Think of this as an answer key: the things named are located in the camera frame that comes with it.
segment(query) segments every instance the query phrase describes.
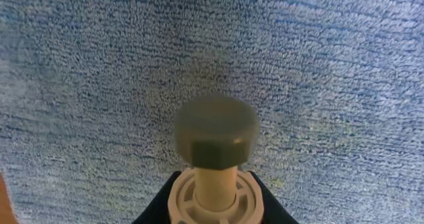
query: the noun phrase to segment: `dark gray cap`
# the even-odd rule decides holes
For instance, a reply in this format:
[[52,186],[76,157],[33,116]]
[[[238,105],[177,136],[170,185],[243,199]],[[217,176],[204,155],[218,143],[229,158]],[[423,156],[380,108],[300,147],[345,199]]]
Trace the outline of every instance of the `dark gray cap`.
[[198,168],[223,170],[247,162],[259,123],[254,109],[230,97],[202,97],[184,105],[175,122],[176,150]]

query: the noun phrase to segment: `brown floor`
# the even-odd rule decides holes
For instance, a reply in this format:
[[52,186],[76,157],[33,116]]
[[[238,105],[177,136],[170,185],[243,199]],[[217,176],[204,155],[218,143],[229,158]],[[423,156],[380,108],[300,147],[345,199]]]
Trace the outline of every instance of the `brown floor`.
[[5,181],[0,174],[0,220],[2,224],[18,224],[12,213]]

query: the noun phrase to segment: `knob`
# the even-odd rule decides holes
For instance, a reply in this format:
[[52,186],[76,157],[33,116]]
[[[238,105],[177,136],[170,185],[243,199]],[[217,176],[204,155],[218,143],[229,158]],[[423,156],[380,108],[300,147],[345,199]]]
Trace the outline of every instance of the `knob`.
[[177,153],[194,167],[202,208],[222,211],[235,201],[237,166],[253,153],[259,123],[254,109],[230,97],[202,97],[176,117]]

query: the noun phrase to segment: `textured fabric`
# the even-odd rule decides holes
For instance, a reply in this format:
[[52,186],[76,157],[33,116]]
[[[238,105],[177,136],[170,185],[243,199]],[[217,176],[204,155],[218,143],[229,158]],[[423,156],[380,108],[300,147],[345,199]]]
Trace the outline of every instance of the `textured fabric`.
[[424,0],[0,0],[0,153],[26,223],[130,223],[174,114],[250,103],[300,223],[424,223]]

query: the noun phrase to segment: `beige shaft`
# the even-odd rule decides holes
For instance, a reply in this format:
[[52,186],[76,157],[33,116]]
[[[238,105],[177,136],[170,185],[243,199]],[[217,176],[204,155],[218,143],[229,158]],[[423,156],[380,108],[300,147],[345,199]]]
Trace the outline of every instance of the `beige shaft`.
[[237,166],[225,170],[194,168],[195,194],[199,204],[209,211],[223,211],[234,203]]

